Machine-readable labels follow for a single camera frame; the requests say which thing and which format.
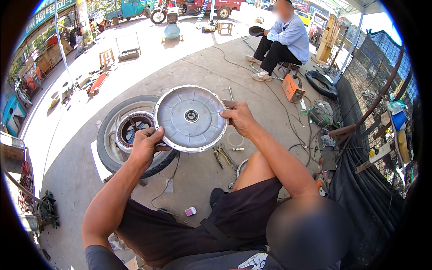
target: black pants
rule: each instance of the black pants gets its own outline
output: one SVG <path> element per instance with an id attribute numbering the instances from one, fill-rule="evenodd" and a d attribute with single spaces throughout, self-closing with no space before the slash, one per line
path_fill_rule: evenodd
<path id="1" fill-rule="evenodd" d="M 268 40 L 265 36 L 261 38 L 260 44 L 254 54 L 254 58 L 263 61 L 260 68 L 267 71 L 269 75 L 271 75 L 277 63 L 287 62 L 296 65 L 302 64 L 286 45 L 282 45 L 278 41 L 273 42 Z"/>
<path id="2" fill-rule="evenodd" d="M 147 265 L 156 268 L 189 255 L 227 250 L 265 251 L 266 226 L 276 209 L 281 187 L 274 177 L 221 196 L 206 222 L 238 248 L 227 247 L 203 223 L 192 228 L 133 200 L 128 200 L 116 233 Z"/>

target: orange welding machine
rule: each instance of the orange welding machine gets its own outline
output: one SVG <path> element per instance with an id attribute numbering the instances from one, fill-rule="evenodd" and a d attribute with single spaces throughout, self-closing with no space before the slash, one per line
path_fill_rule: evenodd
<path id="1" fill-rule="evenodd" d="M 294 79 L 299 80 L 298 85 L 295 83 Z M 291 76 L 287 74 L 282 82 L 282 89 L 285 92 L 288 101 L 292 103 L 299 103 L 303 98 L 306 91 L 303 90 L 302 87 L 302 81 L 297 75 Z"/>

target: canopy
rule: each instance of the canopy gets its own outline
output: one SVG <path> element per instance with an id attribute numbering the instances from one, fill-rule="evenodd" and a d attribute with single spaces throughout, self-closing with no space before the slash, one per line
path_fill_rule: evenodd
<path id="1" fill-rule="evenodd" d="M 379 0 L 310 0 L 311 2 L 328 9 L 338 17 L 345 17 L 355 13 L 365 15 L 384 12 Z"/>

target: stool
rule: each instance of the stool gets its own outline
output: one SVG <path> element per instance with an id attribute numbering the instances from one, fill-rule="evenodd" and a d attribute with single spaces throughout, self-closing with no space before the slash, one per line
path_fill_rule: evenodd
<path id="1" fill-rule="evenodd" d="M 232 23 L 230 22 L 217 22 L 217 32 L 222 34 L 222 30 L 228 30 L 228 34 L 230 35 L 232 32 Z"/>
<path id="2" fill-rule="evenodd" d="M 297 74 L 299 73 L 299 69 L 300 69 L 301 65 L 296 65 L 293 63 L 287 63 L 287 62 L 283 62 L 278 68 L 277 70 L 280 70 L 282 68 L 286 68 L 285 73 L 283 75 L 283 78 L 285 78 L 292 70 L 295 71 L 295 76 L 297 76 Z"/>
<path id="3" fill-rule="evenodd" d="M 99 53 L 99 64 L 101 67 L 102 67 L 102 58 L 104 59 L 104 61 L 103 61 L 104 69 L 107 68 L 107 64 L 109 63 L 110 60 L 112 60 L 113 64 L 115 63 L 112 49 L 109 49 L 108 51 L 104 51 L 104 52 Z"/>

